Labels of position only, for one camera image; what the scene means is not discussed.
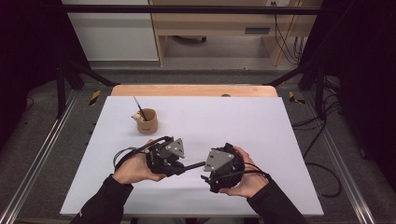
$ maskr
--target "white cabinet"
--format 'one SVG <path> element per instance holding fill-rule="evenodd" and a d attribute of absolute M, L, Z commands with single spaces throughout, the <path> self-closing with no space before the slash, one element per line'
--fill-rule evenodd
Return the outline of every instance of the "white cabinet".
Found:
<path fill-rule="evenodd" d="M 69 5 L 148 5 L 147 0 L 63 0 Z M 158 61 L 150 14 L 69 13 L 89 61 Z"/>

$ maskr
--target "forearm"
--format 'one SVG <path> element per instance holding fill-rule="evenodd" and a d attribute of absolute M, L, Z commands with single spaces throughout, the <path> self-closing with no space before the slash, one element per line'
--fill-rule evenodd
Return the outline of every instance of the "forearm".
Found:
<path fill-rule="evenodd" d="M 307 223 L 303 215 L 274 180 L 271 180 L 253 197 L 247 198 L 247 202 L 265 223 Z"/>
<path fill-rule="evenodd" d="M 132 185 L 122 185 L 109 176 L 98 192 L 84 204 L 71 224 L 119 224 L 123 206 L 132 190 Z"/>

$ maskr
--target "white tabletop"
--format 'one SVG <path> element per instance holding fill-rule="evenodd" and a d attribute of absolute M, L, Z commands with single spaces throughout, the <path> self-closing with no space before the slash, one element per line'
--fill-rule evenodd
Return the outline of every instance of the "white tabletop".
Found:
<path fill-rule="evenodd" d="M 75 215 L 113 172 L 114 155 L 127 147 L 141 147 L 151 139 L 183 139 L 190 165 L 205 161 L 212 147 L 226 142 L 247 151 L 269 173 L 305 216 L 322 216 L 312 180 L 278 97 L 137 97 L 139 104 L 157 111 L 158 132 L 143 135 L 131 118 L 138 108 L 133 97 L 109 96 L 90 143 L 64 201 L 62 215 Z M 135 217 L 248 217 L 256 213 L 246 199 L 215 194 L 201 175 L 203 168 L 173 175 L 161 182 L 142 181 L 124 206 Z"/>

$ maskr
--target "gray floor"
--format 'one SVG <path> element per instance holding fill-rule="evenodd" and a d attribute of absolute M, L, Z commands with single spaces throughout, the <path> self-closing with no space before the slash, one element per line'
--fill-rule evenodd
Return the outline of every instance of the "gray floor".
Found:
<path fill-rule="evenodd" d="M 261 67 L 261 63 L 256 63 L 256 61 L 269 63 L 265 53 L 254 51 L 254 46 L 262 47 L 262 42 L 257 38 L 243 40 L 209 37 L 208 45 L 218 43 L 213 44 L 209 52 L 206 52 L 209 50 L 205 49 L 206 44 L 182 41 L 184 42 L 180 43 L 177 39 L 170 41 L 169 44 L 174 47 L 168 48 L 167 51 L 166 62 L 169 64 L 162 68 L 152 64 L 142 65 L 143 63 L 140 63 L 137 68 L 135 66 L 134 69 L 128 67 L 127 63 L 97 63 L 96 68 L 105 77 L 121 83 L 261 84 L 285 74 L 293 67 L 286 63 L 278 68 L 270 67 L 268 64 Z M 229 46 L 228 48 L 235 46 L 235 49 L 224 53 L 222 52 L 224 46 Z M 188 56 L 191 57 L 189 63 L 183 63 L 188 60 Z M 216 63 L 210 62 L 210 57 L 217 57 L 218 69 L 216 69 Z M 180 69 L 177 68 L 177 60 L 184 64 Z M 18 220 L 22 218 L 69 219 L 69 217 L 60 216 L 59 211 L 84 154 L 86 144 L 90 140 L 90 132 L 94 129 L 106 96 L 111 92 L 109 87 L 98 84 L 85 76 L 84 79 L 87 82 L 86 86 L 83 91 L 78 92 L 75 106 L 26 198 Z M 306 96 L 312 95 L 310 91 L 299 92 L 295 87 L 296 81 L 298 78 L 277 88 L 279 96 L 284 99 L 291 123 L 314 117 L 308 105 L 289 101 L 289 91 L 293 91 L 297 99 L 305 99 Z M 96 90 L 102 91 L 98 101 L 95 105 L 89 105 L 92 94 Z M 29 96 L 35 100 L 35 103 L 22 115 L 14 134 L 0 151 L 1 211 L 5 210 L 29 170 L 57 113 L 54 82 L 36 88 L 29 93 Z M 328 117 L 327 129 L 361 190 L 376 223 L 396 223 L 396 195 L 381 175 L 375 162 L 361 158 L 359 147 L 343 116 L 337 111 L 332 112 Z M 318 129 L 295 131 L 302 152 L 306 150 L 317 132 Z M 306 161 L 320 163 L 334 170 L 323 136 L 314 144 Z M 337 185 L 331 175 L 316 167 L 309 167 L 308 170 L 319 192 L 331 194 L 336 191 Z M 319 200 L 325 216 L 309 218 L 311 223 L 360 223 L 344 189 L 336 198 L 319 196 Z"/>

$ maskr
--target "wooden cup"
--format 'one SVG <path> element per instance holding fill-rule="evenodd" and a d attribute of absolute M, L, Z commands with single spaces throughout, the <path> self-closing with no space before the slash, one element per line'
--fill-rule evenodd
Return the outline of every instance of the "wooden cup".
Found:
<path fill-rule="evenodd" d="M 150 108 L 144 108 L 142 110 L 148 120 L 137 120 L 137 130 L 142 134 L 156 133 L 158 130 L 157 113 Z"/>

